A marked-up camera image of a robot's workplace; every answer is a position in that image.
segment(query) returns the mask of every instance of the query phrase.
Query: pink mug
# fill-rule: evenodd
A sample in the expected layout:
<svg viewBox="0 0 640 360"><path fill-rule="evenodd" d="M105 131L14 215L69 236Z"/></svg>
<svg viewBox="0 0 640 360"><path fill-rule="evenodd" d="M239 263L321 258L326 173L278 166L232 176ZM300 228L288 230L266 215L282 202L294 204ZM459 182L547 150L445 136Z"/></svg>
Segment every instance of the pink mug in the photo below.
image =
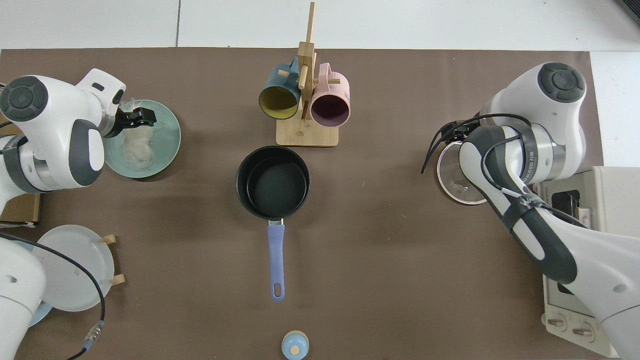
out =
<svg viewBox="0 0 640 360"><path fill-rule="evenodd" d="M340 79L339 84L333 84L331 79ZM349 100L349 81L339 72L332 72L329 63L320 64L318 85L311 97L311 118L326 127L343 125L351 115L351 101Z"/></svg>

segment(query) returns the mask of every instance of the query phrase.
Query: black saucepan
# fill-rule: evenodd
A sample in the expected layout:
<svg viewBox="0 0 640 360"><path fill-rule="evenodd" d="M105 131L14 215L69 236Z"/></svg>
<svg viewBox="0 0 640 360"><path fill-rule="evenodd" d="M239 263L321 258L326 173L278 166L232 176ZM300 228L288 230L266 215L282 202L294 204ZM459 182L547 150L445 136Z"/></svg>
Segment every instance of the black saucepan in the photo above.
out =
<svg viewBox="0 0 640 360"><path fill-rule="evenodd" d="M285 295L283 218L302 207L309 186L307 165L286 147L261 147L249 154L238 169L236 192L240 203L255 216L269 220L271 297L275 301L281 301Z"/></svg>

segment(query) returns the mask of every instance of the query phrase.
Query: purple pan handle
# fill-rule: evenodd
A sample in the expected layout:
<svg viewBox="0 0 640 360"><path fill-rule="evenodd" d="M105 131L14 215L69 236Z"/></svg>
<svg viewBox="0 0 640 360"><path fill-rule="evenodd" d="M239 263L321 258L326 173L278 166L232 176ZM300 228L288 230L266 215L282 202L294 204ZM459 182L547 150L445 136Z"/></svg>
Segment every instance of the purple pan handle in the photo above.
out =
<svg viewBox="0 0 640 360"><path fill-rule="evenodd" d="M271 298L275 301L282 301L284 299L284 260L282 257L284 224L267 226L267 235L269 236Z"/></svg>

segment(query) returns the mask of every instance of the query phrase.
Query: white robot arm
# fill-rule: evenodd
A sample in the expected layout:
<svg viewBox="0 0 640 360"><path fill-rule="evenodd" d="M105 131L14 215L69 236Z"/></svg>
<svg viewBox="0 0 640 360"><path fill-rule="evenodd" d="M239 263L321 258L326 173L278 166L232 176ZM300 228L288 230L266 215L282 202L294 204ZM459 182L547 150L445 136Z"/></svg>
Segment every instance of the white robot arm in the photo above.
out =
<svg viewBox="0 0 640 360"><path fill-rule="evenodd" d="M526 72L483 112L512 113L531 123L493 117L494 126L479 126L465 139L460 166L542 272L588 306L624 360L638 360L640 240L561 220L527 187L578 169L585 89L580 73L562 63Z"/></svg>
<svg viewBox="0 0 640 360"><path fill-rule="evenodd" d="M24 135L0 138L0 211L23 193L91 185L102 170L102 137L152 125L153 111L119 108L125 85L98 69L77 84L23 76L0 92L0 111Z"/></svg>
<svg viewBox="0 0 640 360"><path fill-rule="evenodd" d="M0 360L11 360L45 289L42 264L20 245L0 239Z"/></svg>

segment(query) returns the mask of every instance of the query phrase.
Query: green plate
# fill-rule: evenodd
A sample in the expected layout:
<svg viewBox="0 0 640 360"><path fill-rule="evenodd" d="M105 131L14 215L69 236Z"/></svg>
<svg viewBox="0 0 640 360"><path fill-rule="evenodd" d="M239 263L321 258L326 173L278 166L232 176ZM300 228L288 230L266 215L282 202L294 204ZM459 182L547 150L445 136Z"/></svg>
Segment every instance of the green plate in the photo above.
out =
<svg viewBox="0 0 640 360"><path fill-rule="evenodd" d="M157 122L154 133L149 140L149 147L154 153L151 164L137 169L124 157L124 134L104 139L104 159L113 171L126 177L139 179L155 175L164 170L173 161L180 148L180 124L178 119L166 106L151 100L135 100L120 106L122 111L131 111L137 107L151 109L156 113Z"/></svg>

